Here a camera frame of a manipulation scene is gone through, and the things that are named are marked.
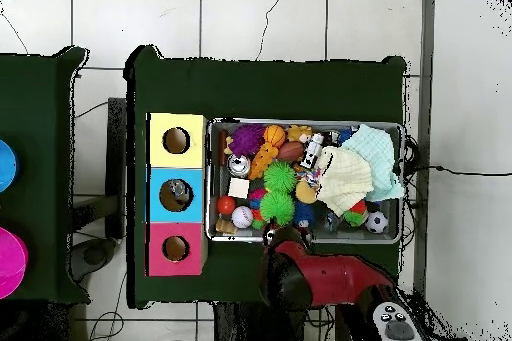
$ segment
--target pink circle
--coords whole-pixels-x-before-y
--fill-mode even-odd
[[[24,275],[25,271],[21,270],[9,277],[0,276],[0,299],[12,294],[20,286]]]
[[[28,252],[23,241],[0,228],[0,281],[25,272]]]

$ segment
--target green table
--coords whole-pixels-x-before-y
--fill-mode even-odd
[[[255,301],[259,244],[210,242],[201,276],[144,276],[144,196],[147,112],[192,113],[213,117],[387,121],[402,123],[401,57],[383,63],[336,61],[227,62],[163,59],[140,46],[126,63],[129,152],[127,201],[128,302]],[[319,245],[319,252],[366,258],[397,276],[399,243]]]
[[[9,299],[87,302],[70,278],[72,105],[70,81],[86,51],[53,57],[0,55],[0,138],[18,155],[20,172],[0,194],[0,226],[27,245],[28,266]]]

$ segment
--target yellow box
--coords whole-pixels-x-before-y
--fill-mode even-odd
[[[204,167],[206,119],[202,115],[151,113],[149,117],[149,162],[152,167]],[[168,138],[167,132],[174,134],[176,129],[180,131],[179,135],[183,133],[187,137],[187,147],[183,152],[173,154],[169,148],[166,149],[164,142]]]

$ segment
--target colorful shape sorter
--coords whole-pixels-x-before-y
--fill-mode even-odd
[[[149,238],[146,273],[149,276],[200,275],[208,254],[204,231],[204,158],[206,120],[201,115],[151,113],[149,119]],[[173,154],[164,147],[165,134],[180,128],[188,137],[188,148]],[[192,200],[183,210],[167,210],[160,201],[162,185],[179,180],[192,191]],[[187,255],[171,261],[164,254],[165,241],[181,237]]]

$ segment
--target light blue cloth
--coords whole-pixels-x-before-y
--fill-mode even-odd
[[[361,124],[341,147],[359,154],[370,165],[373,191],[366,195],[366,200],[382,201],[404,196],[404,188],[393,173],[395,151],[387,132]]]

